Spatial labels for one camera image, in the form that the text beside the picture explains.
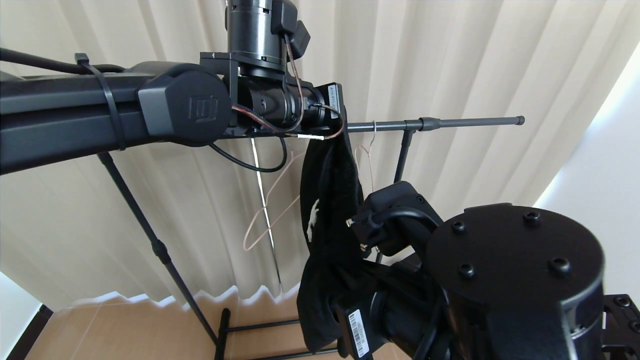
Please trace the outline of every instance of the baseboard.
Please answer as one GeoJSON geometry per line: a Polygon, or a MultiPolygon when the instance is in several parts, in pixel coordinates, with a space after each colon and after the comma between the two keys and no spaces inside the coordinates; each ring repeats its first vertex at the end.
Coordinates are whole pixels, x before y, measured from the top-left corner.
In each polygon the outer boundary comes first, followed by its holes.
{"type": "Polygon", "coordinates": [[[22,333],[18,342],[16,342],[13,350],[11,350],[6,360],[24,360],[31,350],[31,347],[33,347],[33,344],[35,344],[38,339],[38,336],[40,336],[45,325],[47,325],[51,315],[53,315],[53,311],[51,311],[51,309],[44,305],[40,306],[40,310],[33,319],[31,319],[31,322],[22,333]]]}

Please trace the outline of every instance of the white label sticker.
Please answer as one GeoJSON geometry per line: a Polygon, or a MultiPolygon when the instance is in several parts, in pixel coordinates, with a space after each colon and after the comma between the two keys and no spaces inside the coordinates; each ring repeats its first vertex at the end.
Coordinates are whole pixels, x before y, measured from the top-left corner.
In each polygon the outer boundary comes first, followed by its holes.
{"type": "MultiPolygon", "coordinates": [[[[329,85],[329,106],[340,111],[340,101],[338,100],[338,85],[329,85]]],[[[331,111],[331,119],[337,119],[338,114],[331,111]]]]}
{"type": "Polygon", "coordinates": [[[360,316],[360,309],[349,315],[349,324],[351,325],[351,333],[353,333],[356,350],[358,350],[358,357],[363,357],[369,352],[369,343],[367,342],[367,333],[364,331],[362,316],[360,316]]]}

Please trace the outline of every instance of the black garment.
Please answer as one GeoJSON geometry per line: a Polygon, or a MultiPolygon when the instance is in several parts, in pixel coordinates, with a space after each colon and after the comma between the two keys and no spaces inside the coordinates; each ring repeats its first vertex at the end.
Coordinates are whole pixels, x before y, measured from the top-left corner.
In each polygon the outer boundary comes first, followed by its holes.
{"type": "Polygon", "coordinates": [[[302,168],[300,211],[309,248],[298,292],[298,314],[311,352],[340,337],[332,302],[344,294],[343,270],[358,274],[365,253],[345,221],[356,214],[363,201],[349,136],[309,142],[302,168]],[[310,224],[312,211],[316,221],[310,224]]]}

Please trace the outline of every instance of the pleated curtain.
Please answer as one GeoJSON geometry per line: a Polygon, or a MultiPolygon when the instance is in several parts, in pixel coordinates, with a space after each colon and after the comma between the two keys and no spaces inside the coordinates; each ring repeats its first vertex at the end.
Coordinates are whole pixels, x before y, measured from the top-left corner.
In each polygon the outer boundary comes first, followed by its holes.
{"type": "MultiPolygon", "coordinates": [[[[416,133],[403,179],[443,218],[492,202],[533,205],[575,148],[640,41],[636,1],[299,0],[311,34],[304,80],[342,83],[350,122],[524,115],[523,126],[416,133]]],[[[130,67],[226,51],[224,1],[0,1],[2,47],[130,67]]],[[[16,75],[45,74],[2,63],[16,75]]],[[[352,134],[369,147],[373,134],[352,134]]],[[[402,133],[357,156],[365,194],[394,178],[402,133]]],[[[217,142],[253,162],[251,140],[217,142]]],[[[298,154],[307,143],[287,140],[298,154]]],[[[262,166],[282,156],[255,141],[262,166]]],[[[193,293],[249,297],[300,281],[308,256],[296,204],[251,251],[244,233],[279,174],[208,148],[156,143],[112,152],[193,293]]],[[[296,160],[269,199],[271,221],[299,194],[296,160]]],[[[0,178],[0,270],[52,309],[118,291],[182,300],[97,157],[0,178]]],[[[266,229],[259,217],[249,239],[266,229]]],[[[395,261],[407,251],[385,259],[395,261]]]]}

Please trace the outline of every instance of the tile floor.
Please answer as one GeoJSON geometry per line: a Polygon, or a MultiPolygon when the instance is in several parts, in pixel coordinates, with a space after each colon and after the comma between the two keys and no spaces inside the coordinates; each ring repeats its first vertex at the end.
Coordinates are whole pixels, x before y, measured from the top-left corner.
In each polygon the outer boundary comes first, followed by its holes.
{"type": "MultiPolygon", "coordinates": [[[[275,322],[298,317],[296,296],[276,303],[267,292],[253,302],[231,293],[222,300],[198,297],[197,302],[218,332],[224,307],[231,310],[230,326],[275,322]]],[[[233,332],[227,340],[225,359],[251,359],[306,351],[298,324],[233,332]]],[[[177,303],[163,307],[151,300],[131,302],[116,297],[55,313],[41,333],[27,360],[189,359],[211,360],[215,347],[191,310],[177,303]]],[[[376,360],[409,359],[395,345],[386,344],[376,360]]],[[[325,354],[307,359],[341,359],[325,354]]]]}

